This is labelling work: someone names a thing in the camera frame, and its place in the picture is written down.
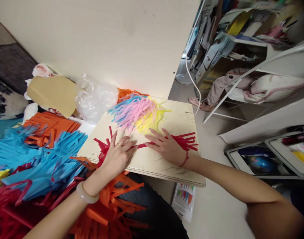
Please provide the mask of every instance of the cutting board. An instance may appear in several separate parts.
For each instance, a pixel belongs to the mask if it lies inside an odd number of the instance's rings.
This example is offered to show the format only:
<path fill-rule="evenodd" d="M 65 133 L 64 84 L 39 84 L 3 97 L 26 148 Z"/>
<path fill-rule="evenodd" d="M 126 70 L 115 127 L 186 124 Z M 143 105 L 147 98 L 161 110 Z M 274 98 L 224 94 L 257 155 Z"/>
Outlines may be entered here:
<path fill-rule="evenodd" d="M 164 100 L 157 97 L 151 97 L 158 103 L 162 103 L 162 106 L 171 112 L 164 113 L 164 122 L 159 123 L 159 132 L 163 134 L 161 128 L 165 128 L 172 135 L 182 135 L 186 133 L 195 132 L 195 120 L 193 116 L 193 108 L 191 104 L 182 103 L 171 100 Z M 106 139 L 111 139 L 109 126 L 112 127 L 112 132 L 118 129 L 118 135 L 116 142 L 118 142 L 123 136 L 129 135 L 128 131 L 123 131 L 117 127 L 117 124 L 111 122 L 113 116 L 105 113 L 94 130 L 78 152 L 78 156 L 87 157 L 91 162 L 97 163 L 98 155 L 100 154 L 100 147 L 94 138 L 106 142 Z M 143 133 L 134 129 L 130 135 L 130 140 L 136 140 L 137 144 L 148 142 Z M 198 144 L 198 136 L 195 134 L 195 143 Z M 199 146 L 196 146 L 198 151 L 190 150 L 189 152 L 201 155 Z M 154 150 L 144 147 L 138 149 L 131 160 L 131 163 L 126 168 L 127 171 L 135 172 L 151 177 L 161 178 L 165 180 L 172 180 L 179 183 L 185 183 L 197 187 L 205 187 L 205 178 L 197 173 L 181 168 L 167 162 L 162 156 Z"/>

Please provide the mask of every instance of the pink slipper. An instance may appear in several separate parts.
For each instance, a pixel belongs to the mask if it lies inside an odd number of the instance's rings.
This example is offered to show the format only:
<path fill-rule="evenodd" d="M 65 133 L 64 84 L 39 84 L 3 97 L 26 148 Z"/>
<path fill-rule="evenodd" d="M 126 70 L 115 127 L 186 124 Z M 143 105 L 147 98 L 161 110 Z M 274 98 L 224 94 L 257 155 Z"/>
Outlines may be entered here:
<path fill-rule="evenodd" d="M 189 97 L 189 102 L 196 107 L 199 107 L 199 99 L 196 97 Z M 202 111 L 212 111 L 215 108 L 215 106 L 206 105 L 204 102 L 200 104 L 200 110 Z"/>

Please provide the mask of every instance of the white cable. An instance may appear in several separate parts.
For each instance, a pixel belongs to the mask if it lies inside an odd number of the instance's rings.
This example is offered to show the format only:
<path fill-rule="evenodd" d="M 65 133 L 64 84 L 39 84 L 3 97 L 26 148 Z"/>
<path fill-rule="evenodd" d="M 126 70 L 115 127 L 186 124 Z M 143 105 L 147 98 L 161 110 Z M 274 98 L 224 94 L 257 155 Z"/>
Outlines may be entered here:
<path fill-rule="evenodd" d="M 196 24 L 198 23 L 198 20 L 199 20 L 200 15 L 202 14 L 203 5 L 204 5 L 205 2 L 206 2 L 206 0 L 203 0 L 202 6 L 201 6 L 201 8 L 200 8 L 199 15 L 198 15 L 198 17 L 197 17 L 197 19 L 196 19 L 196 21 L 195 21 L 195 24 L 194 24 L 193 29 L 192 29 L 192 33 L 190 34 L 190 37 L 189 37 L 188 46 L 190 45 L 190 40 L 191 40 L 191 37 L 192 37 L 192 35 L 193 35 L 193 33 L 194 33 L 194 28 L 195 28 Z M 199 93 L 199 106 L 198 106 L 198 109 L 196 110 L 195 115 L 194 115 L 194 116 L 196 116 L 196 114 L 197 114 L 198 111 L 199 111 L 200 105 L 201 105 L 201 92 L 199 91 L 198 87 L 197 87 L 196 84 L 194 83 L 194 80 L 192 79 L 192 76 L 191 76 L 190 71 L 189 71 L 189 68 L 188 68 L 188 52 L 186 52 L 186 56 L 185 56 L 185 66 L 186 66 L 186 70 L 188 71 L 189 77 L 190 77 L 190 79 L 191 79 L 191 81 L 192 81 L 192 84 L 194 85 L 194 87 L 196 88 L 196 90 L 197 90 L 198 93 Z"/>

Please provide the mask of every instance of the right hand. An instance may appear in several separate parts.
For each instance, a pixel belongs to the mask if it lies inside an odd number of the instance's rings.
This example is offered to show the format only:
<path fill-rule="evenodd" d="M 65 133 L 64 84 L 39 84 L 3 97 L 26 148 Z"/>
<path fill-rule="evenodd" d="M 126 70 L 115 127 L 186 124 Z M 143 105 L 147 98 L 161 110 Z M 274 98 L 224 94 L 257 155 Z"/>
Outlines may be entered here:
<path fill-rule="evenodd" d="M 158 132 L 150 128 L 150 131 L 155 135 L 145 135 L 147 139 L 152 141 L 155 144 L 145 143 L 145 145 L 155 151 L 157 151 L 161 156 L 173 163 L 175 165 L 182 165 L 185 161 L 186 151 L 181 148 L 181 146 L 174 140 L 174 138 L 169 134 L 166 129 L 162 128 L 162 131 L 167 136 L 167 139 L 160 135 Z"/>

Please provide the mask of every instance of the tiled floor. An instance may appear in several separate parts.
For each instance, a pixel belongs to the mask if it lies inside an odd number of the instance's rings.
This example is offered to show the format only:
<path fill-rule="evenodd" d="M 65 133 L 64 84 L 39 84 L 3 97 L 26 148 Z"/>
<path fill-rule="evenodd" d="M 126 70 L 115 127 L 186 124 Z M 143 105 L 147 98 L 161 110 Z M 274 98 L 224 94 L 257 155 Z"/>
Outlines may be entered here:
<path fill-rule="evenodd" d="M 192 85 L 181 85 L 174 81 L 169 99 L 188 102 L 189 96 L 195 96 Z M 230 114 L 221 106 L 222 114 Z M 231 165 L 224 155 L 229 147 L 218 134 L 236 128 L 234 120 L 212 116 L 203 124 L 206 112 L 199 111 L 195 117 L 199 137 L 201 155 L 222 164 Z M 161 179 L 146 177 L 151 186 L 171 204 L 175 183 Z M 219 185 L 206 180 L 205 188 L 197 188 L 192 223 L 183 221 L 190 239 L 199 238 L 253 238 L 245 221 L 246 205 L 233 198 Z"/>

